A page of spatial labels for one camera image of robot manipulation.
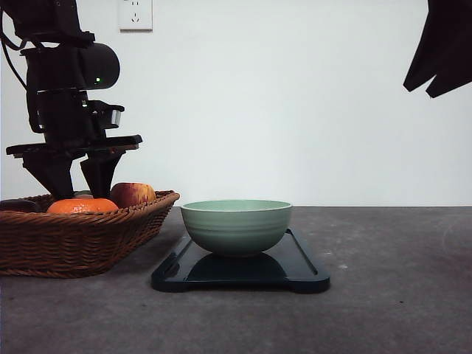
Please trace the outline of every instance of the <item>wall socket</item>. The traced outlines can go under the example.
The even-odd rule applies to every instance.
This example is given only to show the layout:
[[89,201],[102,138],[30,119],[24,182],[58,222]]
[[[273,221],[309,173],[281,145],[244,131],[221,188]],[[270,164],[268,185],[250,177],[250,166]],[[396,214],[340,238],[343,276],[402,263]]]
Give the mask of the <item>wall socket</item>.
[[153,0],[118,0],[118,23],[122,31],[152,31]]

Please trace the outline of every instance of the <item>green bowl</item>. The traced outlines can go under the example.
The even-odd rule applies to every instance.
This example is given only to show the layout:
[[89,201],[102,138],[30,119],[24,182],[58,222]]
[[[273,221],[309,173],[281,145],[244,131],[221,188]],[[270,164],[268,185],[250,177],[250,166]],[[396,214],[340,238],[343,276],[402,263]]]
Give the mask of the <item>green bowl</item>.
[[226,257],[248,257],[271,248],[290,223],[283,201],[199,201],[181,208],[185,227],[201,248]]

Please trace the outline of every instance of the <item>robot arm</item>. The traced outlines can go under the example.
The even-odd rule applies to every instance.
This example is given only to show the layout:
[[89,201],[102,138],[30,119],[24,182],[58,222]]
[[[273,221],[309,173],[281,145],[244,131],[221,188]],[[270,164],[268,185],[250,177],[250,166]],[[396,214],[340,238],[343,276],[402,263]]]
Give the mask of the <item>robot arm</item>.
[[[45,143],[16,145],[7,154],[23,166],[56,199],[74,194],[70,167],[81,162],[96,198],[107,198],[114,169],[126,150],[138,148],[141,136],[107,138],[117,128],[124,108],[89,100],[86,90],[106,89],[118,80],[119,61],[94,34],[80,29],[75,0],[0,0],[0,11],[12,19],[15,34],[34,48],[21,50],[26,58],[29,124]],[[4,43],[8,40],[1,33]],[[43,43],[56,43],[45,47]]]

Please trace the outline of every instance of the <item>mandarin orange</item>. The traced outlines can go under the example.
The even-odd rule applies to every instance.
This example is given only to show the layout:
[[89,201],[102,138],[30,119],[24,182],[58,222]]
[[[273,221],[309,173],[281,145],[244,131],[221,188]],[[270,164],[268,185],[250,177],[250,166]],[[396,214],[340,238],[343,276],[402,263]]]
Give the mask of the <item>mandarin orange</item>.
[[47,212],[52,214],[72,214],[75,212],[110,212],[118,210],[118,206],[105,198],[97,199],[62,199],[55,201]]

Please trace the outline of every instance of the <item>table surface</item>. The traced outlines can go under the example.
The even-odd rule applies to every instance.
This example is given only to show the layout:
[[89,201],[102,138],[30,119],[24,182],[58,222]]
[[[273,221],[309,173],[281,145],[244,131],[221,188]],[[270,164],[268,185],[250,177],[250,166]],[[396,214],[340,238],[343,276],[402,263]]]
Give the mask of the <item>table surface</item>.
[[291,225],[330,290],[153,290],[185,233],[173,208],[107,274],[2,277],[2,353],[472,353],[472,208],[297,207]]

